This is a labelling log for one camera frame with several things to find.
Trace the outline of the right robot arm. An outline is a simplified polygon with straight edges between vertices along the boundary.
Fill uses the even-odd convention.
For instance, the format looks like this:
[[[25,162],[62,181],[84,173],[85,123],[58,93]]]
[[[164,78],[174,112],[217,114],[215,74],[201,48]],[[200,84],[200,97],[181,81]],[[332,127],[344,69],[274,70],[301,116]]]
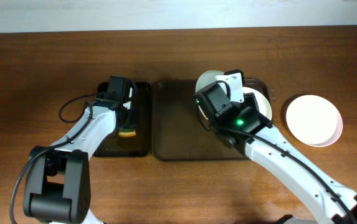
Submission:
[[[296,150],[271,119],[259,111],[253,93],[244,93],[241,70],[210,70],[193,95],[204,128],[229,148],[258,163],[310,211],[314,223],[357,223],[357,193],[332,179]]]

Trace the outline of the small black tray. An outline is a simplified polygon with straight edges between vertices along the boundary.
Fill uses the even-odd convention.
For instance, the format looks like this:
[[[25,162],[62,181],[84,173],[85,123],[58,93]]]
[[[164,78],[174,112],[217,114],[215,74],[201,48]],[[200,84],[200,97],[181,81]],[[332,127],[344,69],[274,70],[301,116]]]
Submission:
[[[152,90],[147,82],[135,82],[138,93],[131,103],[130,119],[135,135],[122,137],[118,129],[109,134],[98,146],[95,157],[143,157],[151,149],[152,135]]]

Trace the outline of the pale blue plate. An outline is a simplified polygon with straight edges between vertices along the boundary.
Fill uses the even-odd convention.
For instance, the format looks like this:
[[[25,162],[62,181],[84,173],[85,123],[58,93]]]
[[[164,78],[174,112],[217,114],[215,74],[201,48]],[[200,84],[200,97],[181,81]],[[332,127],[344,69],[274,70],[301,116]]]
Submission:
[[[216,76],[223,74],[224,72],[219,70],[209,70],[204,72],[196,82],[195,92],[198,92],[210,83],[214,83],[217,80]]]

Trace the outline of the brown plastic serving tray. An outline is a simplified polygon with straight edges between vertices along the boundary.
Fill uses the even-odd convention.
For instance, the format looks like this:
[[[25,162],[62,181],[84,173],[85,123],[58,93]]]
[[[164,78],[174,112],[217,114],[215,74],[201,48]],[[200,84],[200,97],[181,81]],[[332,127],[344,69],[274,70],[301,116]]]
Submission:
[[[268,99],[268,89],[258,79],[245,78]],[[153,100],[153,154],[162,161],[246,160],[245,145],[272,120],[259,111],[247,113],[247,124],[211,124],[194,99],[196,81],[161,82]]]

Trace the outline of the green and orange sponge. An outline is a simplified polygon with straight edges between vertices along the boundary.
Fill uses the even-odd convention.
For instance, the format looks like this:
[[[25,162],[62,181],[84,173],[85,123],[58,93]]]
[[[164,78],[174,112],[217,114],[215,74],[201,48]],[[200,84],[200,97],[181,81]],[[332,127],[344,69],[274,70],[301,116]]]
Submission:
[[[118,132],[120,138],[132,138],[136,136],[136,129],[134,128],[121,128]]]

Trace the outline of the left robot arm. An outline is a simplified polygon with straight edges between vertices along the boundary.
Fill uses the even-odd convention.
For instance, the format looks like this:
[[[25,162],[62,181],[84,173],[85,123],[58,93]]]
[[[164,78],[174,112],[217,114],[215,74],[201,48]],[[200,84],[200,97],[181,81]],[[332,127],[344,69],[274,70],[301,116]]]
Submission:
[[[100,223],[90,210],[89,160],[111,133],[127,123],[138,89],[134,81],[110,77],[90,95],[67,134],[36,146],[18,177],[25,180],[23,212],[41,223]]]

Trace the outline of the white plate front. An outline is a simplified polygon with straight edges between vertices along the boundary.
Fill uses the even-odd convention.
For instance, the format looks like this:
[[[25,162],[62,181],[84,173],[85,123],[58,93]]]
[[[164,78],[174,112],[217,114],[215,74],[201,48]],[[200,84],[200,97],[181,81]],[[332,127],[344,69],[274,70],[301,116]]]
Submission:
[[[285,120],[291,134],[313,147],[327,147],[339,140],[343,118],[336,106],[317,95],[302,95],[287,107]]]

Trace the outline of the white plate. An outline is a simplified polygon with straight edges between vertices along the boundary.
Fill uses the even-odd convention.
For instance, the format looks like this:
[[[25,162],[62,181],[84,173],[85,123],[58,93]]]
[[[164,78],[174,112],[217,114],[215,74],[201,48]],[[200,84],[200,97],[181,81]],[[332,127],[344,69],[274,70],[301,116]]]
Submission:
[[[266,118],[272,120],[272,108],[268,101],[268,99],[261,94],[261,92],[249,88],[249,87],[242,87],[243,93],[253,93],[255,95],[255,99],[257,101],[258,111],[262,113]]]
[[[302,95],[287,107],[285,120],[291,134],[313,147],[327,147],[339,140],[343,118],[336,106],[317,95]]]

